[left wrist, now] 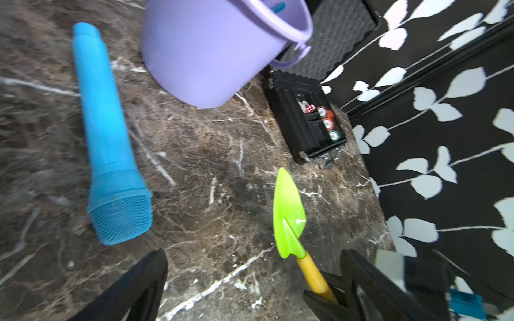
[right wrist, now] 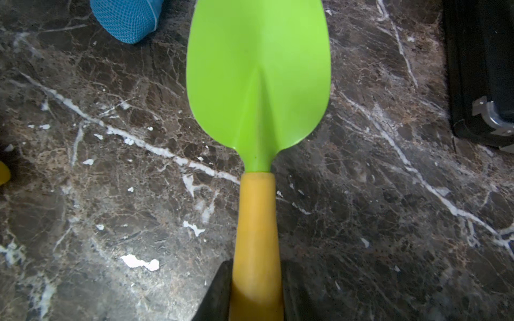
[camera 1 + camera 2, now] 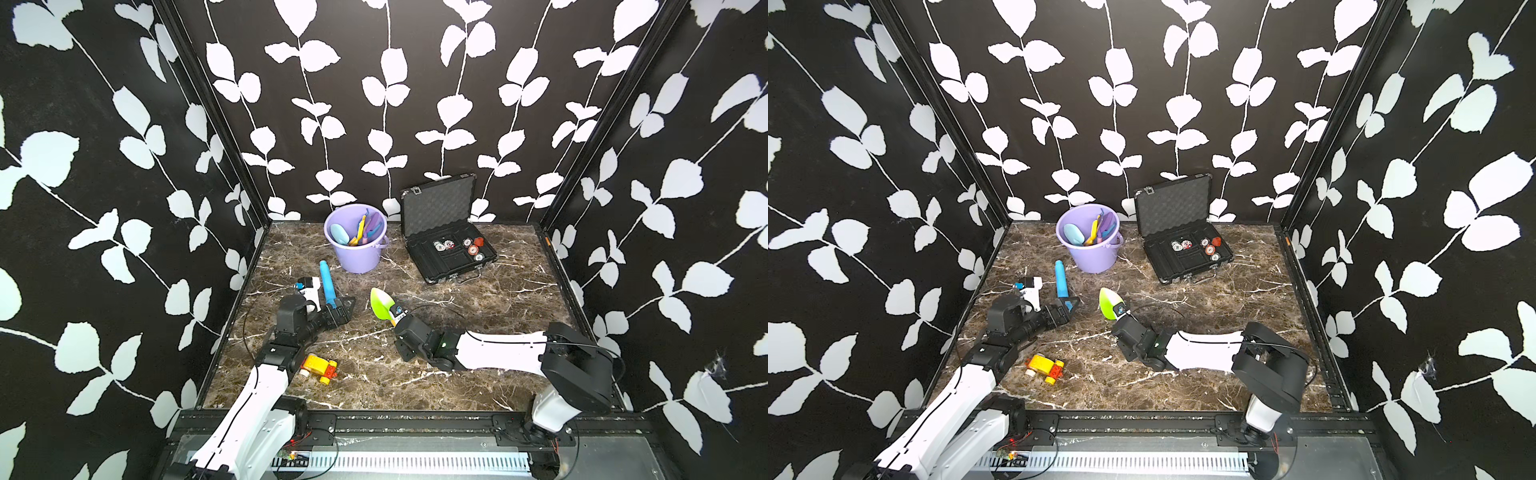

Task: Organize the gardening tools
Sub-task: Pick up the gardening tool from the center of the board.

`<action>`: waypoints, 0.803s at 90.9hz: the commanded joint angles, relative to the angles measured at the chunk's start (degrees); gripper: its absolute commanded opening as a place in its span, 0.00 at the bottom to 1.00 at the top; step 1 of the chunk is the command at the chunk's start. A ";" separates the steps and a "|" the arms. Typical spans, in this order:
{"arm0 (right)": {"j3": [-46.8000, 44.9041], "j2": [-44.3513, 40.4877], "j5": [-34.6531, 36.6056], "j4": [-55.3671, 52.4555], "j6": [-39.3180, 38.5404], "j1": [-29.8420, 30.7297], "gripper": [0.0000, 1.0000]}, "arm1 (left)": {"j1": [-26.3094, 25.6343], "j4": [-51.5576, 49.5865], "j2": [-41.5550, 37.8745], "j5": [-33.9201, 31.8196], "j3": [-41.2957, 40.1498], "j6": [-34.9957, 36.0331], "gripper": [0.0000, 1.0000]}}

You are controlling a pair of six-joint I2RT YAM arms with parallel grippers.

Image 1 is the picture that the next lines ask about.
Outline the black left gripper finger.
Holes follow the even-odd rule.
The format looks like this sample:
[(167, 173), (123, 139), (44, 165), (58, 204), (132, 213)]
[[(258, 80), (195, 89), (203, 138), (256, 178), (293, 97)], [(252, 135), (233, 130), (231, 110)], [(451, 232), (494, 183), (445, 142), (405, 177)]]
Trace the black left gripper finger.
[(147, 254), (71, 320), (155, 320), (168, 273), (164, 250)]

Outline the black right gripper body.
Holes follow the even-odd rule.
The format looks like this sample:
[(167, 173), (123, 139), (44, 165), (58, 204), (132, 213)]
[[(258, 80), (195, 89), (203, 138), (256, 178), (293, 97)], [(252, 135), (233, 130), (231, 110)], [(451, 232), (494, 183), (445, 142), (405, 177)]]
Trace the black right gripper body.
[(335, 300), (310, 290), (304, 302), (319, 320), (450, 320), (445, 291), (427, 283), (410, 292), (393, 283), (355, 250), (340, 255), (342, 275), (322, 273)]

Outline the green toy trowel wooden handle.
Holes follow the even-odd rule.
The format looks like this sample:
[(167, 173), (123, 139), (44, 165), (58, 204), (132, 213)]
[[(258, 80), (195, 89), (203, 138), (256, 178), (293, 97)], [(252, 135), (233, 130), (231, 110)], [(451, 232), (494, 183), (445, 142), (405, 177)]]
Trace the green toy trowel wooden handle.
[(311, 291), (336, 302), (337, 299), (328, 283), (300, 242), (306, 222), (307, 217), (297, 186), (289, 172), (280, 168), (273, 200), (274, 239), (279, 255), (283, 259), (293, 255)]

